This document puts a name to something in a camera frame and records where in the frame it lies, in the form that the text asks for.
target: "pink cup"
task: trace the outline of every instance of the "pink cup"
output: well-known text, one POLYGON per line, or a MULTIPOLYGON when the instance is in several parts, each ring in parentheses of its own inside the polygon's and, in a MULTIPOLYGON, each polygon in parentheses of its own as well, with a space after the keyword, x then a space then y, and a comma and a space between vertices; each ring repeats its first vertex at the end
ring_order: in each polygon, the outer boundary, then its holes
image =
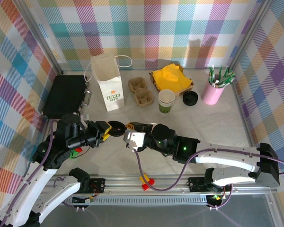
POLYGON ((224 88, 225 87, 215 88, 211 86, 209 82, 207 82, 201 95, 201 99, 208 105, 214 105, 219 100, 224 88))

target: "white table surface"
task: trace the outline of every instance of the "white table surface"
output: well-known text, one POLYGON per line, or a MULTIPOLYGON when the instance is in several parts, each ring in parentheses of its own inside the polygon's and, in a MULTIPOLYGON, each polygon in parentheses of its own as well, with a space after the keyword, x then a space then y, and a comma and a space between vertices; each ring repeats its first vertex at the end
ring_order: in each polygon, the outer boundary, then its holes
MULTIPOLYGON (((89 106, 83 108, 83 116, 88 114, 93 121, 120 121, 142 123, 162 123, 174 129, 177 135, 196 138, 214 144, 248 147, 248 140, 243 128, 235 96, 231 86, 227 86, 215 105, 206 105, 201 100, 201 93, 208 79, 205 70, 184 70, 184 74, 194 82, 193 91, 199 95, 198 103, 187 106, 182 96, 176 97, 171 111, 163 114, 159 111, 158 91, 150 81, 149 70, 121 70, 125 107, 106 111, 104 100, 97 82, 92 79, 89 90, 92 97, 89 106), (147 88, 154 94, 154 102, 147 107, 139 107, 133 93, 128 88, 128 80, 134 77, 146 79, 147 88)), ((82 72, 68 72, 67 75, 83 75, 82 72)), ((140 152, 142 169, 147 174, 179 174, 183 165, 164 157, 155 150, 145 149, 140 152)), ((123 137, 109 137, 99 148, 90 149, 77 159, 66 160, 57 174, 68 174, 75 167, 80 167, 89 174, 139 174, 136 155, 125 147, 123 137)), ((189 164, 185 173, 202 174, 203 164, 189 164)))

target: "metal frame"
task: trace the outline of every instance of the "metal frame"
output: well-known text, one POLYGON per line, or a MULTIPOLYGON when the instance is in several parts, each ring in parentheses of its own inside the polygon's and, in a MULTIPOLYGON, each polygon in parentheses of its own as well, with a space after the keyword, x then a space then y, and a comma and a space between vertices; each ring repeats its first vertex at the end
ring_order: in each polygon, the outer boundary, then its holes
MULTIPOLYGON (((53 176, 46 186, 44 187, 41 195, 45 195, 53 188, 53 182, 57 177, 66 177, 67 175, 55 175, 53 176)), ((149 178, 155 179, 156 188, 163 189, 171 186, 179 177, 178 174, 149 174, 149 178)), ((143 196, 143 195, 210 195, 214 194, 213 192, 190 192, 189 187, 187 186, 189 177, 204 177, 204 175, 196 174, 184 174, 179 181, 179 183, 172 189, 167 192, 156 192, 151 189, 143 191, 142 182, 140 181, 140 175, 90 175, 91 178, 105 178, 105 190, 103 194, 99 196, 143 196)), ((259 186, 255 183, 236 183, 233 185, 234 193, 237 195, 243 194, 270 194, 276 193, 276 189, 271 189, 267 187, 259 186)))
POLYGON ((268 207, 275 223, 275 226, 284 227, 284 208, 278 196, 278 193, 266 194, 268 207))
POLYGON ((40 45, 42 51, 44 52, 45 56, 49 60, 50 64, 53 66, 55 73, 63 74, 63 70, 60 68, 51 48, 48 46, 45 38, 43 37, 38 24, 35 22, 32 14, 30 13, 29 8, 27 7, 26 3, 23 0, 13 0, 14 4, 16 5, 17 9, 19 10, 21 16, 24 18, 25 22, 27 23, 29 30, 33 34, 34 38, 40 45))
MULTIPOLYGON (((39 26, 36 24, 34 18, 32 17, 29 8, 27 7, 26 3, 23 0, 13 0, 14 4, 18 8, 19 12, 23 16, 24 20, 26 21, 30 31, 34 35, 35 39, 37 40, 38 44, 41 46, 43 52, 45 53, 46 57, 48 58, 50 64, 53 66, 53 69, 57 74, 63 74, 63 71, 61 67, 59 66, 54 54, 52 53, 50 47, 48 46, 45 38, 43 37, 39 26)), ((240 45, 237 54, 233 58, 231 64, 230 64, 230 69, 234 69, 242 55, 244 54, 244 51, 246 50, 249 42, 252 40, 255 32, 257 31, 260 22, 262 21, 264 15, 268 11, 269 7, 271 6, 273 0, 263 0, 261 5, 259 6, 259 9, 257 11, 257 14, 255 18, 253 19, 252 23, 250 24, 248 28, 248 32, 242 41, 242 44, 240 45)), ((240 115, 241 119, 243 122, 244 130, 246 132, 246 136, 248 139, 248 143, 250 146, 254 145, 254 141, 252 139, 251 133, 248 128, 247 120, 244 116, 243 108, 242 105, 240 104, 240 99, 239 99, 239 94, 234 86, 232 84, 232 88, 236 97, 237 105, 240 110, 240 115)), ((45 133, 44 135, 47 134, 49 131, 49 125, 45 127, 45 133)), ((183 178, 188 178, 188 177, 202 177, 203 175, 183 175, 183 178)), ((112 194, 118 194, 118 195, 128 195, 128 191, 125 192, 124 187, 128 187, 127 184, 129 182, 134 183, 134 185, 129 186, 129 189, 131 191, 129 192, 131 195, 158 195, 158 192, 148 190, 146 192, 141 190, 141 182, 139 180, 139 175, 97 175, 97 176, 92 176, 93 178, 106 178, 106 192, 104 195, 112 195, 112 194)), ((150 178, 156 178, 156 185, 158 188, 164 188, 169 185, 171 185, 175 179, 178 177, 178 175, 149 175, 150 178)), ((50 189, 53 188, 53 181, 56 178, 53 177, 44 190, 42 191, 42 194, 49 191, 50 189)), ((277 190, 276 189, 269 189, 266 187, 260 187, 257 186, 255 183, 239 183, 234 185, 234 194, 265 194, 267 198, 267 203, 269 205, 273 220, 276 224, 276 226, 284 226, 284 209, 281 205, 280 199, 277 195, 277 190)), ((164 195, 185 195, 185 194, 190 194, 189 193, 189 188, 186 186, 186 180, 182 179, 180 180, 179 184, 170 190, 169 192, 165 192, 164 195)), ((199 193, 201 195, 206 195, 208 194, 207 192, 204 193, 199 193)))
POLYGON ((255 17, 253 18, 252 22, 250 23, 250 26, 248 28, 248 31, 236 53, 233 60, 230 63, 229 68, 233 70, 239 63, 242 55, 244 54, 245 50, 247 49, 248 44, 254 37, 257 29, 259 28, 261 21, 263 20, 265 14, 269 10, 271 4, 274 0, 262 0, 261 5, 259 6, 259 9, 256 12, 255 17))

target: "cardboard cup holder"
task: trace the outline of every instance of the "cardboard cup holder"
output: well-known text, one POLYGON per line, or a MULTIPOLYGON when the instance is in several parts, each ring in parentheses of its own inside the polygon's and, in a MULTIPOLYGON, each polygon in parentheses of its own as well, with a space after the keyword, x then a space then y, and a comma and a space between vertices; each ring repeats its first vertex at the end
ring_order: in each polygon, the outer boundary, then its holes
POLYGON ((135 77, 128 81, 128 87, 131 92, 135 93, 139 89, 146 89, 146 81, 142 77, 135 77))
POLYGON ((128 87, 134 92, 134 99, 138 106, 144 107, 152 104, 154 98, 150 90, 146 89, 146 81, 142 77, 132 78, 128 81, 128 87))

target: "black cup lid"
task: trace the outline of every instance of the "black cup lid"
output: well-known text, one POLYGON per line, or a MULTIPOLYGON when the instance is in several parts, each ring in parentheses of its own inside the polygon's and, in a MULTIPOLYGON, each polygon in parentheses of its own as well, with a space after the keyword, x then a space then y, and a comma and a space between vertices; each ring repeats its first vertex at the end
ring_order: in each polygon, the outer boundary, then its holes
POLYGON ((112 126, 111 130, 108 132, 109 135, 119 137, 125 133, 126 127, 123 123, 117 121, 110 121, 108 123, 112 126))
POLYGON ((195 105, 198 102, 198 94, 194 91, 187 91, 183 94, 183 103, 186 105, 195 105))

